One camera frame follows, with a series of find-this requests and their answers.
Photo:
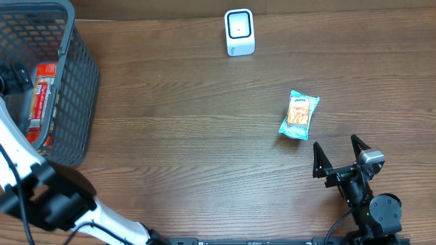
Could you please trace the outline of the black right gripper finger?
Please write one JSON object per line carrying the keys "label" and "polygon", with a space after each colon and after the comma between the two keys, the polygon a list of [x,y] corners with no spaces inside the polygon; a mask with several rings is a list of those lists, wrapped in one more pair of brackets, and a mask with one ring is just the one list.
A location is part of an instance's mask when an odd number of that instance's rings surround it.
{"label": "black right gripper finger", "polygon": [[371,147],[365,144],[356,134],[351,135],[351,141],[356,159],[364,154],[366,150],[371,149]]}
{"label": "black right gripper finger", "polygon": [[318,142],[313,144],[313,177],[323,178],[332,170],[332,165]]}

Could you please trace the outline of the long orange noodle packet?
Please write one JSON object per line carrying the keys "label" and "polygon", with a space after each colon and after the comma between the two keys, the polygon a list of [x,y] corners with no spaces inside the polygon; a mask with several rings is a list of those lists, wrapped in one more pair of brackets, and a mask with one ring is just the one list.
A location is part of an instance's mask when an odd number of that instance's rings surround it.
{"label": "long orange noodle packet", "polygon": [[29,111],[29,126],[25,137],[32,144],[42,131],[44,115],[50,96],[50,87],[54,84],[58,63],[39,64],[36,67],[33,97]]}

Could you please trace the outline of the teal tissue packet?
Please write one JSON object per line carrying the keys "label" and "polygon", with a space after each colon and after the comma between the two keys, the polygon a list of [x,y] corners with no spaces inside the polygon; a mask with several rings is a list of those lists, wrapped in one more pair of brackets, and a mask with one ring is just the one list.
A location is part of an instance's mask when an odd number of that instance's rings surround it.
{"label": "teal tissue packet", "polygon": [[279,133],[292,139],[308,140],[311,118],[319,102],[319,97],[292,90],[287,114],[281,123]]}

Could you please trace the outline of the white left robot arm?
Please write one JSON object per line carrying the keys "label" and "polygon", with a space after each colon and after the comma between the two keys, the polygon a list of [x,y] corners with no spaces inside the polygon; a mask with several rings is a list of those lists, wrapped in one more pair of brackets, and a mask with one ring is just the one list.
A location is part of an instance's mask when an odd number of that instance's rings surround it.
{"label": "white left robot arm", "polygon": [[107,244],[168,244],[142,223],[104,205],[77,170],[45,159],[28,142],[1,102],[1,211],[24,228],[86,233]]}

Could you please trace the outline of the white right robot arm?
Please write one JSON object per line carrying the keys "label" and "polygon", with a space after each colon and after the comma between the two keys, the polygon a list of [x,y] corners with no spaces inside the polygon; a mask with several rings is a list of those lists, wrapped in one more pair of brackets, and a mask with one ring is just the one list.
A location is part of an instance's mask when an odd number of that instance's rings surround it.
{"label": "white right robot arm", "polygon": [[354,220],[356,230],[337,240],[338,244],[409,244],[398,237],[401,226],[401,200],[392,193],[375,196],[369,181],[378,174],[384,163],[384,154],[365,144],[357,135],[351,135],[355,154],[353,164],[334,168],[318,142],[313,144],[313,177],[325,178],[325,187],[337,187],[347,202],[348,211],[328,230],[325,244],[334,244],[334,230],[348,217]]}

